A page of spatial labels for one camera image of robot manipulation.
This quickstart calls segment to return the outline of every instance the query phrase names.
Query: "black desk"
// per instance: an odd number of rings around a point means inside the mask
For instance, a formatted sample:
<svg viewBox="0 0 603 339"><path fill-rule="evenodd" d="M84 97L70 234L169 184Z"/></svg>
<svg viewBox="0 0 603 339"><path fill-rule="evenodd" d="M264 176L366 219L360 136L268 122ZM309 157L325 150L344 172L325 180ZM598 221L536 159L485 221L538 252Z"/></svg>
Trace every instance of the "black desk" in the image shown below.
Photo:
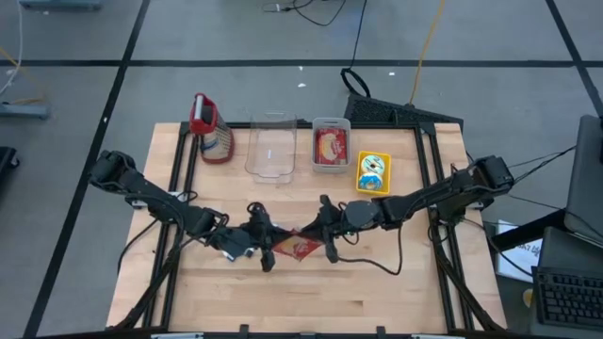
<svg viewBox="0 0 603 339"><path fill-rule="evenodd" d="M603 273L603 249L554 227L545 229L538 266L583 269ZM538 322L536 302L530 307L530 333L562 338L601 338L603 332L543 325Z"/></svg>

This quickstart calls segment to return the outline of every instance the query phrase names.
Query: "red food package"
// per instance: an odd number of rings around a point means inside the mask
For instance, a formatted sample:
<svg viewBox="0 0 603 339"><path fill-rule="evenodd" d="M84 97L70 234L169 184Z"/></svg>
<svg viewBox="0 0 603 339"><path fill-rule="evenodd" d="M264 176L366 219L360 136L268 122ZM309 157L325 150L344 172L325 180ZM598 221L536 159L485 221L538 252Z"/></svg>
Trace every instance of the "red food package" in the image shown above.
<svg viewBox="0 0 603 339"><path fill-rule="evenodd" d="M322 243L317 240L297 235L297 231L291 231L291 233L293 235L288 239L281 241L273 248L275 252L288 255L297 261L301 261L308 256L308 254L322 246Z"/></svg>
<svg viewBox="0 0 603 339"><path fill-rule="evenodd" d="M321 165L348 164L346 130L342 128L319 128L316 134L316 159Z"/></svg>

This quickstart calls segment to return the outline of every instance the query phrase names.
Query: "yellow box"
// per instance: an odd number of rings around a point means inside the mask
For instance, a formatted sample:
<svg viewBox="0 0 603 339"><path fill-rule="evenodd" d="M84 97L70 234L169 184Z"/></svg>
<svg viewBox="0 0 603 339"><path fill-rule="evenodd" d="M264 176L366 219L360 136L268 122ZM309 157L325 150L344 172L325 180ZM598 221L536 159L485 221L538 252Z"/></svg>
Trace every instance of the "yellow box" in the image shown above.
<svg viewBox="0 0 603 339"><path fill-rule="evenodd" d="M360 187L358 187L358 181L360 180L360 177L363 174L363 172L360 170L360 165L362 164L362 159L364 159L365 156L367 156L367 155L380 156L381 159L383 159L383 162L385 163L385 171L383 172L383 177L382 177L383 185L382 185L381 189L379 189L379 190L361 189ZM392 156L390 154L376 153L376 152L369 152L369 151L360 151L360 153L358 153L358 163L356 165L356 190L361 193L372 194L372 195L388 195L389 194L389 183L391 180L391 173L392 173L391 166L392 166Z"/></svg>

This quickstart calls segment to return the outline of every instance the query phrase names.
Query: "wooden table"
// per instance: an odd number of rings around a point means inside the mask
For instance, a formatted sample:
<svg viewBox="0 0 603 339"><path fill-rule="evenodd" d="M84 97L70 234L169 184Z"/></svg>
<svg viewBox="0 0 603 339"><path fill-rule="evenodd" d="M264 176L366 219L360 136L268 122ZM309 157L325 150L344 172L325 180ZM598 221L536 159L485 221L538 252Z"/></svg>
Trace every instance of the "wooden table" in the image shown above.
<svg viewBox="0 0 603 339"><path fill-rule="evenodd" d="M171 175L179 124L155 126L144 174L167 188ZM446 175L450 164L467 165L463 138L457 124L436 124L437 138ZM197 162L192 189L199 198L192 202L230 215L230 225L248 219L246 206L260 201L273 222L284 228L301 227L311 222L319 208L318 196L328 194L333 202L368 199L354 190L355 162L346 174L319 174L310 164L311 130L298 130L296 168L288 185L259 185L244 170L249 130L237 129L236 151L224 165ZM431 161L429 141L424 137ZM407 130L352 130L352 153L368 150L392 155L391 194L405 195L422 188L415 136ZM183 159L179 183L186 171ZM431 177L434 178L432 164ZM481 222L478 212L467 217ZM129 238L150 221L146 210L134 213ZM390 276L367 264L331 264L318 249L297 262L276 254L276 266L264 273L259 255L239 258L234 263L219 251L191 244L182 255L170 331L238 331L249 324L250 331L261 332L367 332L385 326L389 333L446 332L440 288L427 237L428 218L419 211L404 223L403 269ZM506 327L497 281L490 261L483 229L464 223L456 228L463 259L466 284L482 307L501 326ZM120 321L139 299L149 283L158 227L144 236L123 259L107 324ZM339 254L347 258L370 258L394 269L398 264L396 232L374 230L361 234L360 243L351 246L336 240ZM450 283L457 327L462 327L456 290ZM164 291L158 294L162 305ZM158 324L160 307L155 312Z"/></svg>

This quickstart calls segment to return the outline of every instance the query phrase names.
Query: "black floor stripe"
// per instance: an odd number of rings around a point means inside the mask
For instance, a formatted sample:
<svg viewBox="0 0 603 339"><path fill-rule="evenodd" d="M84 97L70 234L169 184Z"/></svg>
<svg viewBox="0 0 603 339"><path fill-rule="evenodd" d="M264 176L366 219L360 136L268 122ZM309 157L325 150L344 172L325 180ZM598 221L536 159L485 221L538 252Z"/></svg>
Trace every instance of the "black floor stripe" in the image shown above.
<svg viewBox="0 0 603 339"><path fill-rule="evenodd" d="M593 106L595 107L596 114L599 117L603 117L603 103L601 102L601 97L599 96L598 90L596 90L596 86L593 83L593 79L591 79L591 75L588 74L586 70L585 63L582 61L580 57L580 53L578 52L578 48L576 48L576 44L572 40L572 37L567 30L567 26L565 26L565 22L563 21L562 15L557 8L557 4L555 4L554 0L546 0L546 4L548 5L548 9L550 9L550 13L553 15L553 19L555 20L555 24L557 24L557 28L559 28L559 32L562 35L563 41L565 42L565 46L567 46L567 50L569 51L572 60L576 63L576 69L582 79L582 83L586 88L586 92L588 96L591 98L593 102Z"/></svg>
<svg viewBox="0 0 603 339"><path fill-rule="evenodd" d="M120 60L23 60L25 67L119 67ZM418 60L365 59L355 60L359 67L416 67ZM425 60L424 67L450 68L567 68L576 66L573 60ZM603 67L603 60L584 61L587 67ZM255 59L255 60L131 60L128 67L345 67L346 59ZM10 62L0 60L0 67Z"/></svg>
<svg viewBox="0 0 603 339"><path fill-rule="evenodd" d="M132 60L131 67L346 67L346 59L283 59L283 60ZM365 67L416 67L418 60L355 60L354 66ZM467 68L567 68L571 60L425 60L424 67Z"/></svg>
<svg viewBox="0 0 603 339"><path fill-rule="evenodd" d="M44 275L44 280L42 281L40 292L38 293L38 297L34 303L31 315L27 321L24 331L24 338L34 338L40 329L40 324L44 312L46 311L46 306L48 305L55 282L57 281L58 272L60 270L63 257L65 256L65 252L67 251L67 246L69 244L69 240L71 239L73 228L75 226L75 222L77 221L77 215L79 214L82 201L84 200L84 195L86 194L86 189L88 188L88 172L92 165L94 165L96 157L98 156L103 144L106 128L111 119L115 103L120 95L120 90L122 89L123 78L125 77L125 71L127 70L127 63L134 53L134 47L136 46L136 41L139 38L140 29L142 28L144 17L147 13L147 9L149 8L149 2L150 0L143 0L142 4L140 5L139 14L134 23L134 27L132 28L132 33L130 34L125 52L123 53L120 68L117 71L113 86L111 87L111 91L109 92L106 100L103 115L99 120L96 133L94 134L94 139L90 145L90 151L88 153L88 157L86 158L86 163L82 170L82 174L77 182L77 187L75 189L75 193L73 194L73 199L71 205L69 206L69 211L67 212L67 217L63 223L63 228L58 237L57 245L55 246L53 256L50 259L50 264L48 265L46 274Z"/></svg>
<svg viewBox="0 0 603 339"><path fill-rule="evenodd" d="M23 60L24 67L120 67L121 60ZM9 67L12 63L0 60L0 67Z"/></svg>

